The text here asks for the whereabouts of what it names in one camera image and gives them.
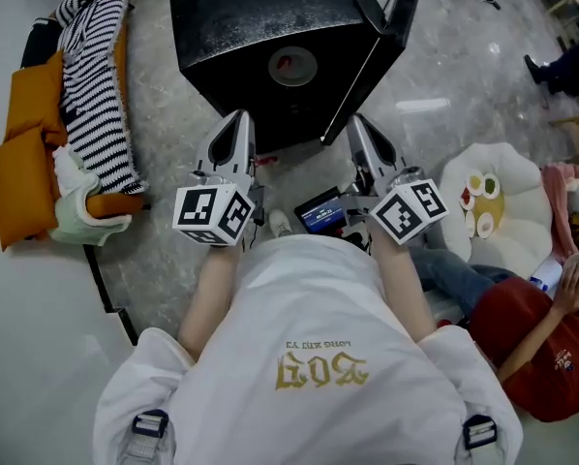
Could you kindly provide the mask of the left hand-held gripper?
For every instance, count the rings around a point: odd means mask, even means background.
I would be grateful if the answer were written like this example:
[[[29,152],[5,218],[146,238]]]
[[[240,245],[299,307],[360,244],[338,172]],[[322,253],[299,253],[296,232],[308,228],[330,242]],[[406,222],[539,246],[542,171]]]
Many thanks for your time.
[[[198,244],[234,246],[249,223],[262,224],[264,187],[244,175],[254,157],[254,120],[247,110],[235,110],[199,145],[197,170],[176,192],[172,228]],[[207,172],[242,175],[233,181]]]

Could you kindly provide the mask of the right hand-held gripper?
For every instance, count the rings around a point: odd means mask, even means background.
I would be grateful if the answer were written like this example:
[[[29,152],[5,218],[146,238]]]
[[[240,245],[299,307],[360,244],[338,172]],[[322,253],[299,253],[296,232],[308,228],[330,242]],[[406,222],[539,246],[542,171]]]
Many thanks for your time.
[[[372,121],[353,114],[346,129],[361,177],[340,197],[350,223],[371,218],[403,245],[448,215],[438,187],[423,168],[395,170],[396,150]]]

